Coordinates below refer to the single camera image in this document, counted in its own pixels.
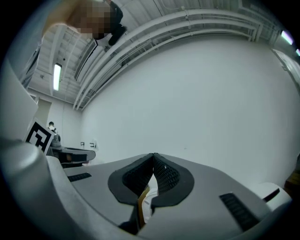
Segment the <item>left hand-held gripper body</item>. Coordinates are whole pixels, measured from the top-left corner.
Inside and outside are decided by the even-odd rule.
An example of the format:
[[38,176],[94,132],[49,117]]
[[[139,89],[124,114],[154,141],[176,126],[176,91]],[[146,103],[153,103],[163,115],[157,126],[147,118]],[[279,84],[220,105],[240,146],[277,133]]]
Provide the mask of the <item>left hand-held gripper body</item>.
[[4,59],[0,68],[0,137],[31,143],[46,154],[54,133],[35,118],[37,110],[37,103]]

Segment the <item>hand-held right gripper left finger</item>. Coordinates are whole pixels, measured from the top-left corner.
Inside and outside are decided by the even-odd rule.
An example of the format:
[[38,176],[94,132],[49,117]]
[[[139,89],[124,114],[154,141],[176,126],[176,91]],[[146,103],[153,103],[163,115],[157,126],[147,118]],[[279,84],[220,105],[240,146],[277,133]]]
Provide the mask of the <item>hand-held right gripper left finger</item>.
[[139,198],[153,175],[153,155],[65,169],[84,201],[122,233],[154,235],[153,221],[141,226]]

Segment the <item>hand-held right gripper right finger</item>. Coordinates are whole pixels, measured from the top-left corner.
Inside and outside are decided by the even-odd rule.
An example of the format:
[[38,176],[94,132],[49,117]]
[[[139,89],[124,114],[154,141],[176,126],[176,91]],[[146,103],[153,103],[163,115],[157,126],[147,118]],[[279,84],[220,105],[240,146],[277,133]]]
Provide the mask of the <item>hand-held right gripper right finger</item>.
[[158,196],[140,230],[148,240],[251,240],[272,224],[267,204],[224,172],[168,155],[153,155]]

